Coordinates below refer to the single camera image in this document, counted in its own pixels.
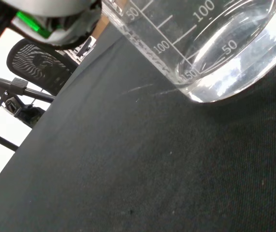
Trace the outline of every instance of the black fabric surface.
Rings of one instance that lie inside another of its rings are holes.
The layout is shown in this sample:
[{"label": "black fabric surface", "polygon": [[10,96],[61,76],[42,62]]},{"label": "black fabric surface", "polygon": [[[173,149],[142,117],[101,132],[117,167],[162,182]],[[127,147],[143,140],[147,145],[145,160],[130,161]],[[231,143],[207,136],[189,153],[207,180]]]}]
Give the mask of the black fabric surface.
[{"label": "black fabric surface", "polygon": [[116,34],[0,174],[0,232],[276,231],[276,69],[198,105]]}]

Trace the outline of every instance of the green component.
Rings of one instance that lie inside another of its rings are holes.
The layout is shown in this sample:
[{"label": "green component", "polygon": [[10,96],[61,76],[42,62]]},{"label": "green component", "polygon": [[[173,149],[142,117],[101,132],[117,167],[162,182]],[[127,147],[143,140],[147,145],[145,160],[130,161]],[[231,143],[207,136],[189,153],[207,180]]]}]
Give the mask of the green component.
[{"label": "green component", "polygon": [[43,28],[33,17],[29,16],[28,14],[19,11],[17,12],[16,16],[42,37],[47,39],[52,34]]}]

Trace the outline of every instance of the scratch mark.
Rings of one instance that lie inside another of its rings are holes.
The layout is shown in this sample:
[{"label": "scratch mark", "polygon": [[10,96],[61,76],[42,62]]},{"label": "scratch mark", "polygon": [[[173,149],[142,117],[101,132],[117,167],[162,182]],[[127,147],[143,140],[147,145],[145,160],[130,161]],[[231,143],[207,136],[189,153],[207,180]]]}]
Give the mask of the scratch mark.
[{"label": "scratch mark", "polygon": [[155,93],[152,96],[160,96],[160,95],[165,95],[165,94],[173,93],[173,92],[177,92],[177,91],[178,91],[178,89],[175,88],[175,89],[171,89],[171,90],[168,90],[168,91],[164,91],[164,92],[160,92],[160,93]]},{"label": "scratch mark", "polygon": [[150,87],[150,86],[153,86],[153,85],[154,84],[148,84],[148,85],[140,86],[140,87],[137,87],[137,88],[133,88],[133,89],[130,89],[127,92],[123,93],[122,95],[127,94],[127,93],[131,93],[131,92],[134,92],[134,91],[137,91],[137,90],[140,90],[142,88]]}]

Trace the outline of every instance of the black tripod stand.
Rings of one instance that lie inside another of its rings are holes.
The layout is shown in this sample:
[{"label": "black tripod stand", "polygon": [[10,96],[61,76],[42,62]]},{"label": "black tripod stand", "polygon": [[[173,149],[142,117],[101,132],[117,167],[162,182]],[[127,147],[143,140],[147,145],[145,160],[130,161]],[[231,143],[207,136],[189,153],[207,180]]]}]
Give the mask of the black tripod stand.
[{"label": "black tripod stand", "polygon": [[[27,88],[28,82],[22,79],[15,78],[12,82],[0,78],[0,88],[5,89],[3,96],[0,99],[0,107],[6,99],[8,93],[16,95],[25,95],[31,98],[35,98],[44,102],[52,103],[55,99],[54,96]],[[0,144],[6,148],[16,151],[18,146],[0,137]]]}]

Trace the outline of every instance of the mesh office chair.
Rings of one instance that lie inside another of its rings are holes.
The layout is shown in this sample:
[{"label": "mesh office chair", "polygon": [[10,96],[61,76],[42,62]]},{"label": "mesh office chair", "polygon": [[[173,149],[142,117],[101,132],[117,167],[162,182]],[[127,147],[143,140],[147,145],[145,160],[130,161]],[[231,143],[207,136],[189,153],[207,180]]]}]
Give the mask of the mesh office chair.
[{"label": "mesh office chair", "polygon": [[15,75],[56,96],[78,64],[53,49],[22,39],[11,49],[7,66]]}]

